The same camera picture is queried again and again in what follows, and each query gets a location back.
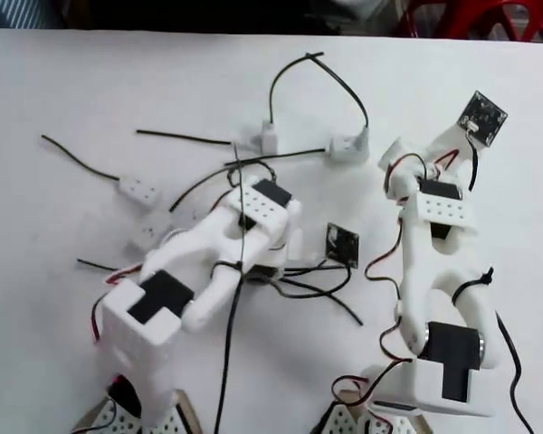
cable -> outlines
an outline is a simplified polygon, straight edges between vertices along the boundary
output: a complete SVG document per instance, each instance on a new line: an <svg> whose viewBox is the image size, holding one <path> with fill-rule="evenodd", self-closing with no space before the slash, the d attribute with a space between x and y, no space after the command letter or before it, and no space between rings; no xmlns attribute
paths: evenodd
<svg viewBox="0 0 543 434"><path fill-rule="evenodd" d="M209 181L211 178L213 178L213 177L215 177L215 176L217 176L217 175L219 175L219 174L222 174L223 172L227 172L227 169L225 168L225 169L217 170L217 171L213 172L212 174L209 174L208 176L206 176L206 177L200 179L199 181L197 181L195 184L193 184L191 187L189 187L187 190L185 190L185 191L183 192L183 194L181 194L181 195L179 196L179 198L175 201L175 203L173 203L173 204L171 205L171 208L169 208L169 212L173 212L173 211L175 210L175 208L176 208L177 206L179 206L179 204L180 204L181 202L183 202L183 200L184 200L191 192L193 192L197 187L199 187L200 185L206 183L206 182Z"/></svg>
<svg viewBox="0 0 543 434"><path fill-rule="evenodd" d="M392 246L392 248L389 251L383 253L378 258L370 261L368 263L368 265L366 265L366 268L364 269L364 276L370 281L373 281L373 282L381 282L381 281L391 282L395 286L396 298L398 299L398 301L400 301L400 287L398 286L398 283L396 282L396 280L394 280L393 278L390 278L388 276L370 276L368 274L368 272L378 262L380 262L380 261L382 261L382 260L384 260L386 258L389 258L398 249L398 246L400 246L400 241L402 240L402 229L403 229L403 221L402 221L402 219L398 219L398 236L396 237L395 245ZM392 327L387 328L387 330L385 330L384 332L382 332L380 334L380 337L378 338L378 343L380 344L380 349L382 350L382 352L387 357L391 358L392 360L396 360L396 361L404 360L404 358L399 357L399 356L395 355L394 353L390 352L386 348L386 346L384 345L384 338L387 337L388 335L392 334L394 331L396 331L398 329L398 327L400 327L401 322L402 322L402 316L399 316L396 319L395 324Z"/></svg>
<svg viewBox="0 0 543 434"><path fill-rule="evenodd" d="M185 140L193 140L195 142L209 143L211 145L226 145L230 146L232 144L229 140L214 140L212 138L197 137L197 136L188 136L185 134L175 134L175 133L163 133L161 131L150 131L148 129L138 129L137 134L147 134L150 136L161 136L161 137L173 137L173 138L183 138Z"/></svg>
<svg viewBox="0 0 543 434"><path fill-rule="evenodd" d="M474 285L490 285L492 283L492 273L494 272L494 268L490 267L489 271L484 273L481 278L477 278L475 280L469 280L468 282L464 282L462 285L460 285L458 288L456 288L456 291L454 291L454 294L452 294L452 304L456 306L456 301L461 296L461 294L464 292L466 288L472 287Z"/></svg>
<svg viewBox="0 0 543 434"><path fill-rule="evenodd" d="M396 249L398 249L398 246L400 246L400 241L402 240L402 228L403 228L403 221L402 219L398 219L398 236L396 237L395 245L392 246L392 248L389 251L383 253L378 258L370 261L368 265L366 265L366 268L364 269L364 277L372 282L382 282L382 281L391 282L395 286L396 297L398 298L398 300L400 300L400 287L398 286L398 283L396 283L396 281L393 278L390 278L388 276L370 276L368 275L368 272L378 262L386 258L389 258L396 251Z"/></svg>
<svg viewBox="0 0 543 434"><path fill-rule="evenodd" d="M223 200L223 198L231 193L233 191L233 189L230 189L230 190L225 190L223 193L221 193L221 196L219 196L217 198L217 200L215 201L215 203L213 205L211 205L211 209L209 210L209 212L213 211L215 208L217 208L217 205L219 204L219 202L221 202Z"/></svg>
<svg viewBox="0 0 543 434"><path fill-rule="evenodd" d="M257 281L267 283L268 285L272 286L278 292L278 294L280 294L282 297L291 298L291 299L301 299L300 297L298 297L298 294L290 294L290 293L285 292L283 289L281 289L281 286L277 281L269 278L268 276L265 276L263 274L258 274L258 273L251 273L248 275L248 277L249 277L249 280L257 280ZM350 316L352 316L354 321L358 323L359 326L364 325L364 322L360 319L357 313L354 312L346 303L344 303L342 300L340 300L336 296L333 296L332 294L328 293L328 291L324 291L323 289L320 289L320 288L310 287L307 289L310 291L316 292L317 294L321 294L321 297L327 297L330 300L334 301L336 304L343 307L350 314Z"/></svg>
<svg viewBox="0 0 543 434"><path fill-rule="evenodd" d="M453 149L452 151L450 152L447 152L446 154L444 154L443 156L440 156L438 157L436 160L434 160L434 163L436 165L438 165L441 161L443 161L445 158L448 158L450 157L451 160L446 164L446 166L444 167L444 170L447 170L451 164L454 162L454 160L456 159L456 157L459 155L459 150L458 149Z"/></svg>
<svg viewBox="0 0 543 434"><path fill-rule="evenodd" d="M117 271L118 269L114 269L113 267L107 267L106 265L100 265L95 262L90 262L89 260L77 258L76 261L83 265L88 265L89 267L93 267L95 269L104 269L105 271Z"/></svg>
<svg viewBox="0 0 543 434"><path fill-rule="evenodd" d="M323 291L321 294L294 294L291 298L306 299L306 298L325 297L327 295L337 293L344 286L346 286L348 284L348 282L352 278L352 269L350 268L349 265L346 266L346 272L347 272L346 278L339 285L336 285L334 288L329 289L329 290L317 288L317 287L314 287L312 285L308 285L307 283L298 282L298 281L292 280L290 278L281 278L280 282L287 283L289 285L293 285L294 287L308 289L310 291L315 291L316 289L319 289L319 290Z"/></svg>
<svg viewBox="0 0 543 434"><path fill-rule="evenodd" d="M362 116L364 116L364 122L365 127L368 127L368 114L366 113L366 108L364 107L364 104L362 104L362 101L360 100L359 96L356 94L355 91L353 91L348 84L342 80L341 77L337 75L336 72L334 72L326 63L323 61L318 60L316 57L310 57L310 60L316 63L322 70L324 70L332 79L334 79L340 86L344 88L344 90L352 97L352 99L358 104L360 107L360 111L362 112Z"/></svg>
<svg viewBox="0 0 543 434"><path fill-rule="evenodd" d="M379 420L380 422L384 423L388 427L388 432L386 434L392 434L395 430L395 426L392 424L392 422L388 419L383 418L382 416L377 415L372 410L368 410L368 413L372 415L372 417L376 420Z"/></svg>
<svg viewBox="0 0 543 434"><path fill-rule="evenodd" d="M307 154L317 154L320 152L321 153L326 152L326 149L324 149L323 147L319 147L316 149L308 149L307 151L291 152L289 154L278 154L276 156L257 156L255 158L247 158L245 160L229 161L224 164L224 167L229 167L237 163L241 163L242 165L253 164L253 163L261 162L262 160L269 160L272 158L286 158L289 156L305 156Z"/></svg>
<svg viewBox="0 0 543 434"><path fill-rule="evenodd" d="M112 418L110 418L110 420L107 423L99 425L98 427L87 427L87 428L73 429L69 434L82 434L84 432L99 431L101 429L105 429L105 428L108 428L109 426L111 426L114 423L115 419L117 418L118 409L117 409L117 403L114 400L112 400L111 398L109 398L109 399L112 402L113 406L112 406Z"/></svg>
<svg viewBox="0 0 543 434"><path fill-rule="evenodd" d="M97 307L105 296L109 294L105 292L102 296L97 298L97 301L92 305L92 310L90 311L90 326L92 327L92 336L94 337L95 344L100 340L99 326L97 325Z"/></svg>
<svg viewBox="0 0 543 434"><path fill-rule="evenodd" d="M346 266L344 265L324 265L326 263L327 259L324 259L321 261L320 264L316 265L315 267L288 267L284 269L283 276L285 278L295 278L297 276L304 276L305 274L309 274L312 271L322 271L322 270L329 270L329 269L345 269Z"/></svg>
<svg viewBox="0 0 543 434"><path fill-rule="evenodd" d="M471 147L472 151L472 173L471 173L471 181L469 182L469 191L471 192L474 188L474 183L477 181L477 170L479 168L479 153L477 152L477 148L474 147L474 144L471 140L471 131L467 129L466 133L464 133L465 137L467 137L467 142L469 142L469 146Z"/></svg>
<svg viewBox="0 0 543 434"><path fill-rule="evenodd" d="M314 59L316 57L323 56L323 55L324 55L323 52L315 52L313 54L306 53L305 56L302 56L299 59L296 59L295 61L291 61L290 63L288 63L286 66L281 68L280 72L278 72L276 74L275 78L271 82L272 85L270 86L270 95L269 95L269 98L268 98L268 100L269 100L268 102L270 104L270 123L271 124L273 123L273 103L272 103L273 90L275 89L275 85L278 82L278 80L280 79L280 77L284 74L285 71L287 71L291 67L297 65L298 63L302 63L303 61L308 61L308 60L311 60L311 59Z"/></svg>
<svg viewBox="0 0 543 434"><path fill-rule="evenodd" d="M274 183L274 184L277 184L278 182L278 176L276 175L275 173L275 170L273 170L270 165L268 165L267 163L263 162L263 161L260 161L260 159L254 159L248 163L242 163L242 164L237 164L235 161L233 161L233 163L231 164L233 167L231 167L228 171L227 171L227 182L229 183L229 186L230 187L236 187L238 184L234 183L233 182L233 174L235 173L236 170L238 170L239 167L245 167L247 165L261 165L263 168L265 168L269 173L270 173L270 177L271 177L271 181Z"/></svg>
<svg viewBox="0 0 543 434"><path fill-rule="evenodd" d="M414 152L411 152L411 153L408 153L408 154L404 154L403 156L401 156L400 158L398 158L392 165L390 165L388 167L388 169L386 169L386 175L385 175L385 178L384 178L384 191L386 193L388 193L388 190L390 189L390 175L392 174L392 172L398 167L398 165L407 157L409 156L413 156L414 158L418 158L418 161L421 162L421 164L423 165L423 169L424 169L424 179L428 179L428 173L426 171L426 163L424 162L423 158L421 156L419 156L418 154L414 153Z"/></svg>
<svg viewBox="0 0 543 434"><path fill-rule="evenodd" d="M493 268L491 267L489 271L484 273L481 278L478 278L476 280L471 280L469 282L465 282L462 285L460 285L457 290L454 292L454 295L452 296L452 304L456 305L456 302L458 298L462 295L464 290L466 288L469 288L473 285L489 285L492 282L492 273ZM523 374L523 367L521 366L521 360L519 358L519 354L517 353L517 349L515 348L515 344L513 344L513 340L510 337L509 331L507 330L507 327L503 323L502 319L499 316L498 312L495 312L495 315L497 316L497 325L499 326L500 333L503 335L503 339L505 340L505 344L507 344L507 347L509 348L509 352L511 355L511 358L513 359L513 364L515 365L515 375L513 377L513 380L510 383L509 388L509 396L510 396L510 403L513 407L513 410L515 410L515 413L517 413L517 416L519 417L519 420L521 423L525 426L527 429L527 432L530 434L533 434L533 428L531 428L529 422L521 412L519 405L517 404L517 397L515 395L515 391L517 390L517 385L519 384L519 380L521 378L521 375Z"/></svg>
<svg viewBox="0 0 543 434"><path fill-rule="evenodd" d="M334 382L332 383L332 395L334 396L334 398L336 399L336 401L338 401L340 404L344 404L346 405L347 407L356 407L358 405L362 405L364 404L366 401L368 401L370 399L370 396L372 396L372 393L374 392L374 389L377 387L377 385L382 381L382 379L390 372L392 371L394 368L396 368L399 364L401 363L411 363L412 362L412 359L400 359L400 360L393 360L386 368L384 371L382 371L382 373L380 375L378 375L375 379L375 381L370 385L370 387L368 388L367 392L360 396L360 398L358 398L356 401L352 401L352 402L346 402L346 401L343 401L340 399L340 397L338 396L338 394L334 391L334 388L336 387L336 385L343 381L343 380L348 380L349 379L349 375L342 375L340 377L338 377L336 380L334 380Z"/></svg>
<svg viewBox="0 0 543 434"><path fill-rule="evenodd" d="M93 174L96 174L98 176L102 176L103 178L107 178L107 179L110 179L112 181L118 181L119 180L119 177L118 176L115 176L115 175L110 175L110 174L106 174L104 172L101 172L97 169L93 169L92 167L90 167L89 165L86 165L85 163L83 163L81 160L79 160L76 156L74 156L71 151L69 151L66 147L64 147L63 145L61 145L60 143L58 143L56 140L53 140L51 139L50 137L42 134L41 137L48 141L48 142L51 142L53 145L55 145L56 147L58 147L61 151L63 151L64 154L66 154L67 156L69 156L75 163L77 163L78 165L81 165L82 167L84 167L85 169L87 169L89 172L93 173Z"/></svg>
<svg viewBox="0 0 543 434"><path fill-rule="evenodd" d="M233 146L233 154L235 156L235 160L239 161L239 158L237 156L237 146ZM224 402L225 402L225 390L227 388L227 374L229 372L229 358L231 354L232 349L232 334L233 334L233 321L235 320L235 312L237 310L237 305L239 304L239 297L242 293L242 286L243 286L243 254L245 251L245 213L243 212L243 174L242 174L242 168L241 165L238 163L237 165L238 171L239 171L239 188L240 188L240 198L241 198L241 206L242 206L242 217L241 217L241 228L242 228L242 249L240 253L240 260L238 265L238 269L241 273L239 282L237 283L237 287L235 288L235 292L233 294L233 301L232 301L232 307L229 311L229 317L227 319L227 330L225 332L225 351L224 351L224 370L222 373L222 379L221 379L221 390L219 391L219 403L217 405L217 416L215 417L215 428L214 428L214 434L219 433L219 426L221 424L221 418L224 414Z"/></svg>
<svg viewBox="0 0 543 434"><path fill-rule="evenodd" d="M513 410L515 410L515 413L517 413L519 420L527 429L527 432L529 432L530 434L533 434L535 431L533 431L533 428L531 428L531 426L527 422L527 419L525 419L525 416L523 415L523 413L521 412L519 408L519 405L517 404L517 397L515 396L517 385L519 384L519 380L521 379L521 375L523 374L521 360L519 359L519 354L517 353L515 344L513 344L513 340L511 339L509 335L509 331L507 330L507 327L503 324L502 319L500 319L499 314L497 314L497 324L499 326L500 333L503 335L503 339L505 339L505 344L507 344L507 347L509 348L510 355L513 359L513 363L515 364L515 376L513 377L513 380L510 383L510 388L509 388L510 403L513 406Z"/></svg>
<svg viewBox="0 0 543 434"><path fill-rule="evenodd" d="M113 273L110 276L107 276L104 279L105 284L111 285L112 287L117 286L119 284L119 281L124 279L129 274L137 273L138 271L141 271L143 268L143 263L139 262L137 264L130 265L128 267L125 267L124 269L118 269L117 271L113 271Z"/></svg>
<svg viewBox="0 0 543 434"><path fill-rule="evenodd" d="M227 172L228 173L228 177L227 177L227 180L229 182L229 184L232 186L232 187L235 187L237 185L233 184L233 181L231 180L231 176L229 175L229 172L233 172L235 170L239 170L241 169L242 167L246 167L247 165L262 165L263 167L265 167L269 172L270 172L270 176L271 176L271 179L273 180L273 182L275 183L276 180L277 180L277 175L275 173L275 171L267 164L265 163L262 163L262 162L259 162L259 161L253 161L253 162L249 162L249 163L243 163L243 162L240 162L239 160L237 161L234 161L232 162L231 164L229 165L235 165L235 167L231 168L230 167L224 167L223 169L219 169L215 172L213 172L212 174L209 174L208 176L200 179L199 181L197 181L195 184L193 184L191 187L189 187L187 190L185 190L178 198L177 200L171 205L171 207L169 208L169 212L173 212L177 206L179 206L179 204L181 202L184 201L184 199L190 194L192 193L197 187L201 186L202 184L206 183L207 181L209 181L211 178L219 175L219 174L222 174L223 172Z"/></svg>

white plastic bracket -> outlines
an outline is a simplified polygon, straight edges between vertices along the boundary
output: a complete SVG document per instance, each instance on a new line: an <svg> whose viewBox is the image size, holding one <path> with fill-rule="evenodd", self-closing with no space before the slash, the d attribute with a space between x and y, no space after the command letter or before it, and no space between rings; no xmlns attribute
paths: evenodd
<svg viewBox="0 0 543 434"><path fill-rule="evenodd" d="M119 191L142 207L154 208L161 200L161 192L155 185L147 184L131 175L121 176Z"/></svg>
<svg viewBox="0 0 543 434"><path fill-rule="evenodd" d="M343 163L364 163L370 156L368 127L353 137L334 137L326 150L330 158Z"/></svg>

red chair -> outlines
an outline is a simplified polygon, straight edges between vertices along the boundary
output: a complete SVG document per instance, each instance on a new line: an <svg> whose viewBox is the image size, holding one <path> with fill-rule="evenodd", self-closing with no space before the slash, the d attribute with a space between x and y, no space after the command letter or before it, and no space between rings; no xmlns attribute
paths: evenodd
<svg viewBox="0 0 543 434"><path fill-rule="evenodd" d="M473 26L486 37L495 24L501 24L512 41L529 42L543 27L543 0L411 0L396 27L397 35L416 36L414 11L424 5L446 6L434 31L435 38L467 39L469 28ZM503 9L504 5L527 8L529 22L520 38Z"/></svg>

circuit board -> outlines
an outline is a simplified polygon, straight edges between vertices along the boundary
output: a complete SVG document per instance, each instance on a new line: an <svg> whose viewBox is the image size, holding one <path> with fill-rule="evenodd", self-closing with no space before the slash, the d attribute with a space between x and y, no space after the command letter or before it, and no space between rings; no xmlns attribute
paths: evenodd
<svg viewBox="0 0 543 434"><path fill-rule="evenodd" d="M477 90L461 114L457 125L467 129L468 122L474 122L479 129L472 131L471 136L489 147L505 123L507 116L507 113Z"/></svg>

red wire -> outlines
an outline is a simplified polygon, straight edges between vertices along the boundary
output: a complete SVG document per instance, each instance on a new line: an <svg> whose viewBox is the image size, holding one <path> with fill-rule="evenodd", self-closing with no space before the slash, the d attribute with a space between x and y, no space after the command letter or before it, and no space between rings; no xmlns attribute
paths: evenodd
<svg viewBox="0 0 543 434"><path fill-rule="evenodd" d="M374 413L373 411L371 410L368 410L368 413L370 413L372 415L373 418L377 419L377 420L380 420L382 423L384 423L385 425L388 425L388 432L387 434L392 434L394 429L395 429L395 426L392 424L392 422L390 420L386 420L384 419L382 416L378 416L376 413Z"/></svg>
<svg viewBox="0 0 543 434"><path fill-rule="evenodd" d="M108 293L104 293L102 296L97 298L97 301L94 302L94 305L92 305L92 310L90 311L90 326L92 327L92 335L94 337L95 344L100 340L99 327L97 326L97 306L107 294Z"/></svg>
<svg viewBox="0 0 543 434"><path fill-rule="evenodd" d="M420 160L420 162L422 163L423 167L424 167L424 175L426 175L426 163L424 162L424 160L416 153L414 152L410 152L408 154L404 154L403 156L401 156L400 158L398 158L396 161L394 161L393 164L391 164L388 169L386 170L386 175L385 175L385 178L384 178L384 191L385 193L388 193L388 189L390 188L390 175L394 172L394 170L398 167L398 165L407 157L409 156L413 156L415 158L418 158Z"/></svg>
<svg viewBox="0 0 543 434"><path fill-rule="evenodd" d="M129 274L133 274L133 273L136 273L137 271L140 271L142 267L143 267L142 264L138 264L131 269L125 269L124 271L118 274L112 274L105 280L105 283L108 285L117 285L117 282L119 280L121 280L122 278L125 278Z"/></svg>
<svg viewBox="0 0 543 434"><path fill-rule="evenodd" d="M434 163L436 165L438 165L441 161L443 161L445 158L451 156L451 161L449 161L446 166L444 167L444 170L448 169L451 164L453 163L453 161L456 159L456 157L459 155L459 150L458 149L453 149L452 151L450 152L447 152L446 154L444 154L443 156L437 158Z"/></svg>

